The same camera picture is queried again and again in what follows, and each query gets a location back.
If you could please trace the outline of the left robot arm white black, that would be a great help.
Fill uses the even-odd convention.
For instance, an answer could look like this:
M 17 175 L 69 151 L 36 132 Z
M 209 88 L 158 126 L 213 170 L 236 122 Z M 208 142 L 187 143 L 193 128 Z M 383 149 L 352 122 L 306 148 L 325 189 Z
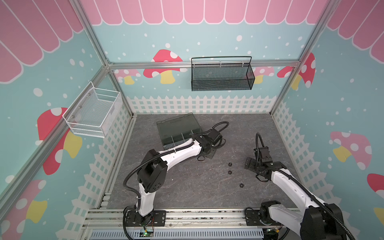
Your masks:
M 146 217 L 154 210 L 156 191 L 164 185 L 168 170 L 192 157 L 205 157 L 223 144 L 221 132 L 211 128 L 193 134 L 185 143 L 174 148 L 148 151 L 143 161 L 123 180 L 123 187 L 137 196 L 135 211 Z

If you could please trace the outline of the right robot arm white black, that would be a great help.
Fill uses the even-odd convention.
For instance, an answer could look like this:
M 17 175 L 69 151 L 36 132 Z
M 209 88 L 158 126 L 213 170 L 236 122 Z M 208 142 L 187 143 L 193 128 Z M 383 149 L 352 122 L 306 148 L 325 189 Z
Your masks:
M 281 162 L 274 162 L 268 147 L 254 149 L 255 158 L 247 158 L 245 169 L 271 181 L 296 205 L 295 212 L 279 201 L 263 202 L 258 211 L 245 210 L 245 216 L 256 218 L 262 225 L 279 223 L 296 233 L 302 240 L 353 240 L 346 227 L 341 209 L 313 195 Z

